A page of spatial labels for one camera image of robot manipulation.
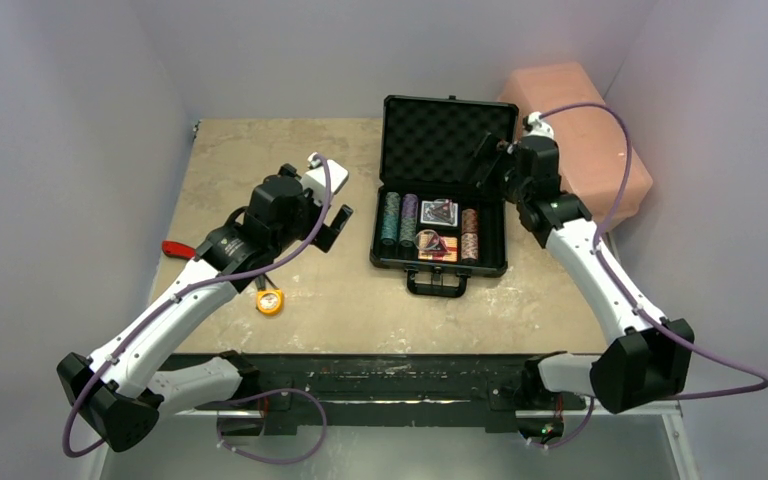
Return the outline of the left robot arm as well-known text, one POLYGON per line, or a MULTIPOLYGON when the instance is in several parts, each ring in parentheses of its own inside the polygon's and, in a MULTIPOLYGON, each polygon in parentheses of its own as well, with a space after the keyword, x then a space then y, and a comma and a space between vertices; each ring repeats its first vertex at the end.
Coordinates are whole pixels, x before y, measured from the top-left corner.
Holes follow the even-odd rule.
POLYGON ((99 436, 96 446, 126 451, 158 421, 208 404, 244 409, 265 397, 257 367, 233 351, 189 367, 164 365, 207 318, 256 278, 315 246, 328 252, 352 214, 342 206, 325 222, 333 197, 349 179, 346 168, 313 153, 298 173, 288 164, 252 191, 195 249, 176 280, 113 339, 82 356, 66 355, 57 374, 71 404, 61 438, 64 454, 78 458, 70 437, 77 418, 99 436))

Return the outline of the orange black chip stack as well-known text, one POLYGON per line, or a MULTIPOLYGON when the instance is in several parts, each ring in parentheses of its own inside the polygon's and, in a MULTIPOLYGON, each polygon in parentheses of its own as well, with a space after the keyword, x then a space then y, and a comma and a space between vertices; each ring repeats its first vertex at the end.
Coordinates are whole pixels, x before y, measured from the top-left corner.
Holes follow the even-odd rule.
POLYGON ((461 234, 477 235, 479 231, 478 212, 475 209, 465 209, 461 212, 461 234))

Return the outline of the black poker set case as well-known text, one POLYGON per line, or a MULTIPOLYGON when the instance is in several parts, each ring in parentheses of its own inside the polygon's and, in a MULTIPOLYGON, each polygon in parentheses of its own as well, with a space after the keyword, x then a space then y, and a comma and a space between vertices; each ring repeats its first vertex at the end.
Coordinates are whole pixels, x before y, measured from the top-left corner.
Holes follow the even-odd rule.
POLYGON ((459 298, 471 277, 498 278, 508 266, 504 199, 466 183, 466 168, 473 150, 486 132, 511 141, 519 109, 512 103, 390 95, 383 102, 383 124, 376 215, 369 258, 382 269, 400 270, 414 295, 459 298), (416 246, 404 248, 380 242, 384 197, 387 192, 416 194, 419 198, 416 234, 424 229, 458 238, 455 263, 422 261, 416 246), (423 200, 451 199, 459 205, 456 227, 420 223, 423 200), (475 209, 479 218, 479 260, 461 261, 461 212, 475 209))

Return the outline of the purple black chip stack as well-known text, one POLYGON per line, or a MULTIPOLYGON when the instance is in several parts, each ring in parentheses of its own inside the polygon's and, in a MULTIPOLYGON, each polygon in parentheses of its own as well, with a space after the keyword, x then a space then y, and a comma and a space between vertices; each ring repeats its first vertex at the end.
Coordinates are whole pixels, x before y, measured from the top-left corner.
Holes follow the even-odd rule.
POLYGON ((419 198, 416 194, 408 193, 403 196, 400 218, 403 223, 417 221, 419 198))

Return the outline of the yellow blue chip stack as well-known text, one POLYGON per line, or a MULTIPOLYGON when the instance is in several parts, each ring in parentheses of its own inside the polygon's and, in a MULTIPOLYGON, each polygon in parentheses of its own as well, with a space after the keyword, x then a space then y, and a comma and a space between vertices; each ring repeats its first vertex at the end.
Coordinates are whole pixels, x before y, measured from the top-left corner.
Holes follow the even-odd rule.
POLYGON ((413 217, 403 218, 399 228, 399 245, 404 248, 415 246, 417 222, 413 217))

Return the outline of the orange blue chip stack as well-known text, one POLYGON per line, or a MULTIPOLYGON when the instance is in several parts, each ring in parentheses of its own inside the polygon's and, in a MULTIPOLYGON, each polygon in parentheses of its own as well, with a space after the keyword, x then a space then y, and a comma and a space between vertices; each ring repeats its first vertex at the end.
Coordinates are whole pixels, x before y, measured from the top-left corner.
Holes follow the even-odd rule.
POLYGON ((460 255, 465 264, 475 264, 479 260, 480 247, 477 233, 467 232, 461 235, 460 255))

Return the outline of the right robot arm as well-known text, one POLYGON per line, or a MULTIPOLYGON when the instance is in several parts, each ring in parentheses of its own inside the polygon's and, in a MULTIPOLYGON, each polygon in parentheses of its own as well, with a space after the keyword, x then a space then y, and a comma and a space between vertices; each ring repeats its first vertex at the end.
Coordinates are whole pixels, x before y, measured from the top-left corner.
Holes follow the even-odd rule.
POLYGON ((683 391, 695 335, 654 306, 601 242, 584 203, 562 190, 559 147, 545 135, 480 140, 467 183, 514 204, 522 226, 564 267, 608 344, 600 355, 556 353, 532 361, 524 399, 544 407, 560 392, 589 396, 617 414, 683 391))

